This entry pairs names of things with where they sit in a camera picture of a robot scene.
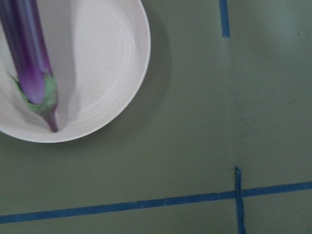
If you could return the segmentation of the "purple eggplant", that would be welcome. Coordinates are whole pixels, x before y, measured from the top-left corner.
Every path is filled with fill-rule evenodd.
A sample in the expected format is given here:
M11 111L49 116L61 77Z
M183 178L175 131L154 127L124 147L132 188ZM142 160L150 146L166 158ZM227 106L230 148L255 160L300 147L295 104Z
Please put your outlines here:
M35 0L2 0L0 21L17 72L14 80L28 108L59 130L58 85L49 60Z

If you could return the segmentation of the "pink plate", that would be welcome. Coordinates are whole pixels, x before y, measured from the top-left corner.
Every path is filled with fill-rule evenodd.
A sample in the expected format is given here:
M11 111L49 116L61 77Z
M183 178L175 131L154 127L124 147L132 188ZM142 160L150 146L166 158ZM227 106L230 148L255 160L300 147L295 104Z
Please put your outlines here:
M58 83L58 131L24 103L0 37L0 131L30 142L65 142L116 118L138 92L150 59L148 19L139 0L40 0L38 9Z

